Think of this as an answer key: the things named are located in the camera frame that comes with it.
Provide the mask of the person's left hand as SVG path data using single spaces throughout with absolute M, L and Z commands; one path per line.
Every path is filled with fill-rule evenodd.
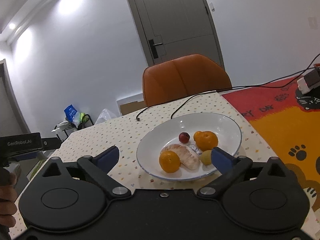
M 14 173 L 10 174 L 10 183 L 6 186 L 1 186 L 1 210 L 0 218 L 1 225 L 7 226 L 8 228 L 13 228 L 16 224 L 14 214 L 17 212 L 17 207 L 15 201 L 17 199 L 17 192 L 14 189 L 16 184 L 16 175 Z

